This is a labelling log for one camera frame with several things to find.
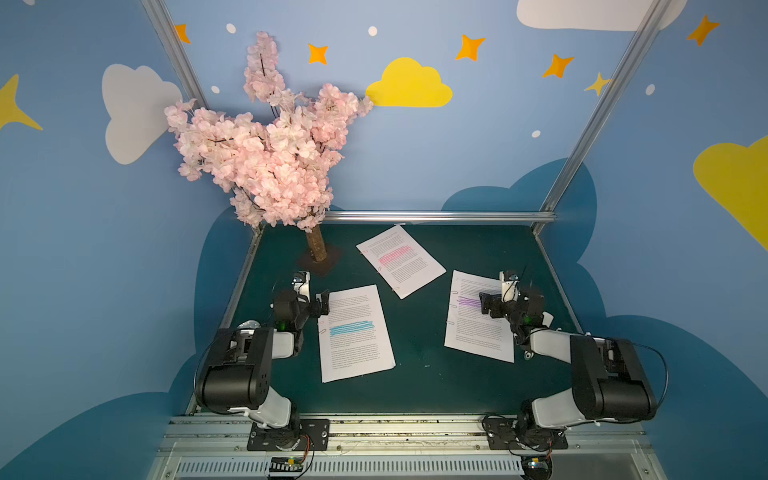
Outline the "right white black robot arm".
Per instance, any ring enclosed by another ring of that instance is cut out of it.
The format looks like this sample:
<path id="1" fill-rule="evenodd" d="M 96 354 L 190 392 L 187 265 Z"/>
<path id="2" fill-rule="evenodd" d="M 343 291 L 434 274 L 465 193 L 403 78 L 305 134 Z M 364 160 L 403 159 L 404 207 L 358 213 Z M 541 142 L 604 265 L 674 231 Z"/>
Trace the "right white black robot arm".
<path id="1" fill-rule="evenodd" d="M 570 366 L 571 386 L 557 394 L 526 401 L 515 421 L 519 436 L 561 433 L 588 423 L 632 424 L 651 420 L 666 399 L 669 367 L 663 354 L 664 384 L 656 394 L 637 350 L 626 339 L 569 333 L 552 327 L 543 295 L 505 282 L 499 294 L 478 295 L 481 312 L 510 325 L 515 344 L 529 357 L 549 357 Z"/>

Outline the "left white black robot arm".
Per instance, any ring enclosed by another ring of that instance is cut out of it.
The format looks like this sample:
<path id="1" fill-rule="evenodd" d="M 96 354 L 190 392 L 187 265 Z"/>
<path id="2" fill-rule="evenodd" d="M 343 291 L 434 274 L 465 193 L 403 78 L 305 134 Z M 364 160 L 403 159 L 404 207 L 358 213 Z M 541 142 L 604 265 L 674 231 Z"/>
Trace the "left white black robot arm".
<path id="1" fill-rule="evenodd" d="M 271 386 L 273 362 L 301 352 L 304 327 L 329 313 L 329 296 L 285 290 L 273 301 L 273 327 L 249 321 L 219 330 L 195 374 L 197 403 L 217 414 L 240 414 L 262 430 L 297 432 L 297 409 Z"/>

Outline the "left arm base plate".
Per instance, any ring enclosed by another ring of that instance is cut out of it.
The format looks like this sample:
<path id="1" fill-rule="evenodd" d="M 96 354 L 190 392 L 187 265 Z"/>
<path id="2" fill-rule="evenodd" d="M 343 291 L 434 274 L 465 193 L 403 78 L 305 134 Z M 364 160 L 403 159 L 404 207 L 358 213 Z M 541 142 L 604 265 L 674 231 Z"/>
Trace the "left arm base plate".
<path id="1" fill-rule="evenodd" d="M 327 418 L 300 418 L 286 427 L 267 428 L 253 423 L 247 439 L 248 451 L 326 451 L 330 437 Z"/>

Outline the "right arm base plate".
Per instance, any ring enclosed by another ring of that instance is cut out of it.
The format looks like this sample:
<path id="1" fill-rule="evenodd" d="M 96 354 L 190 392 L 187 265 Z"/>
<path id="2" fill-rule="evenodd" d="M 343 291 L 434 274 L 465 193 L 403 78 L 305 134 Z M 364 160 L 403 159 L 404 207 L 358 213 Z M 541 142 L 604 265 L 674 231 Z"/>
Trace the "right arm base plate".
<path id="1" fill-rule="evenodd" d="M 516 417 L 490 413 L 481 418 L 480 426 L 491 450 L 546 453 L 568 448 L 564 430 L 540 428 L 526 418 L 518 420 Z"/>

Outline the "document with blue highlight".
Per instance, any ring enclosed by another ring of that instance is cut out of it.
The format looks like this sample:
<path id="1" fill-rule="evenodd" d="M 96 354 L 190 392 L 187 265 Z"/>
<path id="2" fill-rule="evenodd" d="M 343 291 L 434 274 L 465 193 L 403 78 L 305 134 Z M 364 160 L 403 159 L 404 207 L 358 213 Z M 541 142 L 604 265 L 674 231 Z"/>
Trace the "document with blue highlight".
<path id="1" fill-rule="evenodd" d="M 318 319 L 321 381 L 330 383 L 396 366 L 375 285 L 329 295 L 329 313 Z"/>

